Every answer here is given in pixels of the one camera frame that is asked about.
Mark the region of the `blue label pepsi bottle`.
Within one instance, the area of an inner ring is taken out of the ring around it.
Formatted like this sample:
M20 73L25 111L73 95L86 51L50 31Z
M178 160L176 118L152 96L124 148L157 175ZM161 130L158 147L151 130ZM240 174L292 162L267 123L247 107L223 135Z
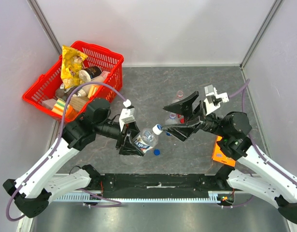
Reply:
M165 125L179 124L179 119L177 114L169 112L166 116Z

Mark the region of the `small clear water bottle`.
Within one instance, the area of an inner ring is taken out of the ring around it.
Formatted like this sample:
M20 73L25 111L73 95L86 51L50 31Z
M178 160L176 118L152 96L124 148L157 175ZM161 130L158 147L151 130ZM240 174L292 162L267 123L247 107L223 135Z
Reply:
M158 137L162 132L162 126L160 124L156 124L152 128L144 128L135 137L134 143L143 154L146 154L158 144Z

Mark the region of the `red label clear bottle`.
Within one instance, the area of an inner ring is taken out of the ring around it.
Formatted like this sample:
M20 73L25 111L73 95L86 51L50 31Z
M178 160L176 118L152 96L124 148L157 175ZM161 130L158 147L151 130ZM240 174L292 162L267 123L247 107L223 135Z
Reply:
M177 103L177 102L181 101L183 98L184 98L184 92L182 90L178 90L175 97L171 101L171 104Z

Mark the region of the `blue bottle cap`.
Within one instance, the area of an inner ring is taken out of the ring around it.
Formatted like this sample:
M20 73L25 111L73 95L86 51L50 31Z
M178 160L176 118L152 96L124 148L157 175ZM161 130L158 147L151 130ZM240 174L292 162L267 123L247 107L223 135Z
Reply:
M155 149L154 150L154 155L159 156L160 155L160 150L159 149Z

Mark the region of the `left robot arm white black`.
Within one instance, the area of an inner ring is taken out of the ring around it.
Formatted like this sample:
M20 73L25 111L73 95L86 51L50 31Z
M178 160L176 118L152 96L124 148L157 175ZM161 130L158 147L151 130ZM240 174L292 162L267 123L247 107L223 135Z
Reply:
M50 202L65 193L88 188L94 190L100 184L100 174L91 166L85 165L75 174L64 177L58 183L50 182L52 176L72 157L88 144L95 141L96 135L115 139L116 149L124 156L144 156L133 138L140 132L135 122L135 108L130 100L123 102L119 121L109 118L110 103L103 98L91 101L85 111L75 120L64 125L55 144L25 174L17 179L7 179L3 183L11 196L9 202L28 218L43 212Z

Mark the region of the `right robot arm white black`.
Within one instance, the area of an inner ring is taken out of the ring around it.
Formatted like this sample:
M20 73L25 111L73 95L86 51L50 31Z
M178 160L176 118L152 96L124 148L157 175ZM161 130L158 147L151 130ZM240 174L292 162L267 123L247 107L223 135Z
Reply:
M223 166L216 175L216 187L220 190L231 187L252 194L297 224L297 177L253 144L249 135L252 127L246 113L232 111L223 118L216 116L214 112L220 104L229 101L227 93L217 94L215 90L207 93L205 100L193 108L198 96L199 92L195 91L181 101L164 106L165 111L183 116L184 123L167 125L163 130L183 142L199 130L220 136L222 139L217 144L221 151L259 177L250 177L233 167Z

